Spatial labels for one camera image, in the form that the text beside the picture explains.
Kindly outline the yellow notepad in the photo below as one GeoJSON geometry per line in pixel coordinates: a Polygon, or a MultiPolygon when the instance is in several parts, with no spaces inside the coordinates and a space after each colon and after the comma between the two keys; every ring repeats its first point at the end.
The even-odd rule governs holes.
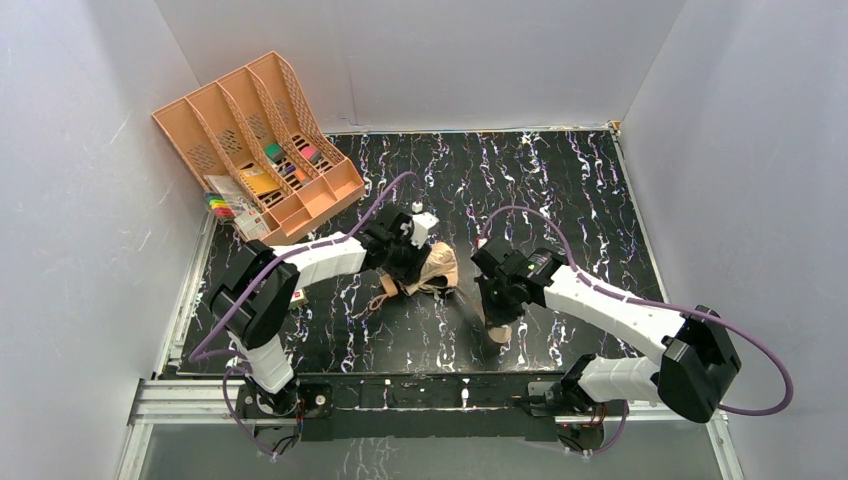
{"type": "Polygon", "coordinates": [[[241,169],[239,176],[245,186],[256,196],[268,194],[280,189],[275,179],[261,167],[241,169]]]}

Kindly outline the white paper card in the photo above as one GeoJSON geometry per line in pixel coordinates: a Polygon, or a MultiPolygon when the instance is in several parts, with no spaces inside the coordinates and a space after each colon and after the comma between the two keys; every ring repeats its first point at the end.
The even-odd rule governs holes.
{"type": "Polygon", "coordinates": [[[210,192],[220,195],[228,203],[238,203],[249,199],[240,185],[229,175],[205,175],[204,180],[210,192]]]}

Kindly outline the pink eraser block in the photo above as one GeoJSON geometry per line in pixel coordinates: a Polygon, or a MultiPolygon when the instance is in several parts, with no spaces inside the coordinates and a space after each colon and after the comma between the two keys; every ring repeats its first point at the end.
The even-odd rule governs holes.
{"type": "Polygon", "coordinates": [[[305,145],[299,150],[299,153],[311,164],[319,163],[323,159],[323,154],[320,150],[312,145],[305,145]]]}

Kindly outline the orange plastic file organizer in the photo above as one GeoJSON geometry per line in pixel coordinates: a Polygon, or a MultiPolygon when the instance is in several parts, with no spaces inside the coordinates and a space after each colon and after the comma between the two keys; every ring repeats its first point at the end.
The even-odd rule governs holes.
{"type": "Polygon", "coordinates": [[[196,180],[229,175],[257,207],[269,232],[264,242],[288,245],[360,200],[364,181],[353,162],[325,137],[289,62],[276,52],[159,108],[154,121],[196,180]],[[280,164],[264,148],[279,144],[280,164]],[[312,145],[323,159],[311,164],[299,150],[312,145]],[[280,185],[254,195],[239,176],[261,167],[280,185]]]}

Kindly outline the colourful marker set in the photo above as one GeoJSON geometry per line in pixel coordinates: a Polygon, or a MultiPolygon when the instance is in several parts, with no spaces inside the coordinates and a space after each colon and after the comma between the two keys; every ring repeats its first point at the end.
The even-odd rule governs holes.
{"type": "Polygon", "coordinates": [[[232,204],[222,195],[215,192],[205,192],[203,196],[208,210],[218,221],[229,222],[237,217],[232,204]]]}

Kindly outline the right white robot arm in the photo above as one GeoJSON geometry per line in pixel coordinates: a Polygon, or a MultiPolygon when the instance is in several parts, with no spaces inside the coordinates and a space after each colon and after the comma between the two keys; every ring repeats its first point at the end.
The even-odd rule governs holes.
{"type": "Polygon", "coordinates": [[[490,326],[504,327],[535,304],[602,329],[639,353],[620,359],[583,355],[558,385],[531,394],[532,400],[579,412],[617,400],[662,403],[705,423],[741,369],[726,328],[704,320],[703,306],[692,313],[645,306],[562,254],[538,248],[525,255],[503,239],[480,243],[471,260],[480,271],[475,281],[490,326]]]}

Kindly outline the beige folding umbrella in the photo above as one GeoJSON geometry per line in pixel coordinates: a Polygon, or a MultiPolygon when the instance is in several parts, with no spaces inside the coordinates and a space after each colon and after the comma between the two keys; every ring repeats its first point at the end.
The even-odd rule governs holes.
{"type": "Polygon", "coordinates": [[[380,277],[383,292],[369,301],[368,309],[376,311],[387,299],[401,294],[412,296],[425,293],[434,297],[453,294],[459,297],[458,303],[461,306],[470,308],[475,317],[483,323],[486,334],[492,342],[504,345],[510,340],[511,327],[494,326],[486,320],[482,302],[461,288],[458,258],[455,250],[447,243],[435,243],[423,264],[418,269],[413,268],[412,273],[417,274],[417,278],[401,280],[399,276],[392,276],[385,271],[380,277]]]}

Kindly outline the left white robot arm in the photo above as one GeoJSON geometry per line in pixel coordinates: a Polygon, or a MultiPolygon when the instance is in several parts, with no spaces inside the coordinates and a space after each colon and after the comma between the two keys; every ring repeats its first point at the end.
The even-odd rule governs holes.
{"type": "Polygon", "coordinates": [[[438,224],[429,212],[410,214],[387,205],[353,233],[278,247],[251,240],[204,295],[198,315],[226,331],[247,361],[253,385],[280,402],[296,383],[279,336],[294,293],[368,270],[381,270],[397,283],[418,281],[438,224]]]}

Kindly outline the green eraser block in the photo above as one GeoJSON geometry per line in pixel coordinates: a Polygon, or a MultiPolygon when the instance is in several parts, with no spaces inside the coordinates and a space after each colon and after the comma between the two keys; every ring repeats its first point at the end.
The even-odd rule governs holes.
{"type": "Polygon", "coordinates": [[[286,158],[285,150],[277,143],[271,143],[266,146],[264,152],[273,164],[280,164],[286,158]]]}

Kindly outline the small white green box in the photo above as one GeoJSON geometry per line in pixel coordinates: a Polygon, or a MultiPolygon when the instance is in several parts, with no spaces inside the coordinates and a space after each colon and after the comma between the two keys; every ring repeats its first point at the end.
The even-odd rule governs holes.
{"type": "Polygon", "coordinates": [[[295,310],[305,306],[308,303],[308,298],[306,297],[305,291],[303,289],[297,289],[293,292],[289,309],[295,310]]]}

